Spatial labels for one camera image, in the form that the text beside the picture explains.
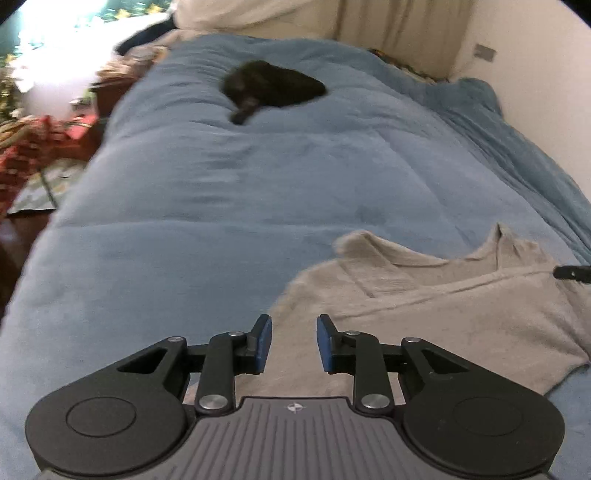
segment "red fabric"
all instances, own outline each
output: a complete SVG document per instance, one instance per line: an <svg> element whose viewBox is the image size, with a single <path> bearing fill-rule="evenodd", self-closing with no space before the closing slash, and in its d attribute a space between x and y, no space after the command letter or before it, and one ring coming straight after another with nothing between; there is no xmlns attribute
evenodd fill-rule
<svg viewBox="0 0 591 480"><path fill-rule="evenodd" d="M0 154L0 219L29 177L58 159L59 147L70 141L50 116L32 120L29 126L32 128L25 138Z"/></svg>

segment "black cat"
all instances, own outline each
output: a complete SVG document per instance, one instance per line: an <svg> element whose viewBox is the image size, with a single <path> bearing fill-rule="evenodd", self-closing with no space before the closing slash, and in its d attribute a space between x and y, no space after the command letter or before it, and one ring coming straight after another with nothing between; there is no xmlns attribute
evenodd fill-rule
<svg viewBox="0 0 591 480"><path fill-rule="evenodd" d="M303 73L255 60L229 73L222 92L238 107L230 120L242 125L261 107L308 102L327 90L324 83Z"/></svg>

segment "white wall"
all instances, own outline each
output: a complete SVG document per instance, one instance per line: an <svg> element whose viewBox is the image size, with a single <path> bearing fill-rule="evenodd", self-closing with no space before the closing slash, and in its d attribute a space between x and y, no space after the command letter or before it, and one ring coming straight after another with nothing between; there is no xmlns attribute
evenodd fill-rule
<svg viewBox="0 0 591 480"><path fill-rule="evenodd" d="M470 62L476 43L493 63ZM490 83L505 119L591 199L591 28L560 0L476 0L458 70Z"/></svg>

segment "blue bedspread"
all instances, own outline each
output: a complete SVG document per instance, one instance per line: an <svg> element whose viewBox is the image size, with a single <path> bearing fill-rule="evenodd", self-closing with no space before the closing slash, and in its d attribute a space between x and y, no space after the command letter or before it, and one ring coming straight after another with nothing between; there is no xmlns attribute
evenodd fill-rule
<svg viewBox="0 0 591 480"><path fill-rule="evenodd" d="M232 125L218 85L253 59L330 93ZM167 336L248 328L351 230L450 258L501 221L559 262L591 259L588 202L494 105L483 84L426 86L329 41L208 35L173 50L119 104L13 298L0 478L34 474L22 428L41 396Z"/></svg>

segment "yellow star decoration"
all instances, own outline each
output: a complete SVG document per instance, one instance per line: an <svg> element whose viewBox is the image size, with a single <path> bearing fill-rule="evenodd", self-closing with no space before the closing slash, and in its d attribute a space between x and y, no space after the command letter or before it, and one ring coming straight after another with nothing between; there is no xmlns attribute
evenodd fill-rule
<svg viewBox="0 0 591 480"><path fill-rule="evenodd" d="M152 4L148 7L148 9L146 10L146 13L148 15L154 15L154 14L159 14L162 10L163 10L162 7L159 7L156 4Z"/></svg>
<svg viewBox="0 0 591 480"><path fill-rule="evenodd" d="M121 20L121 19L127 18L127 17L131 17L131 14L127 10L124 10L122 8L119 9L119 11L117 12L117 15L115 15L115 18L117 20Z"/></svg>

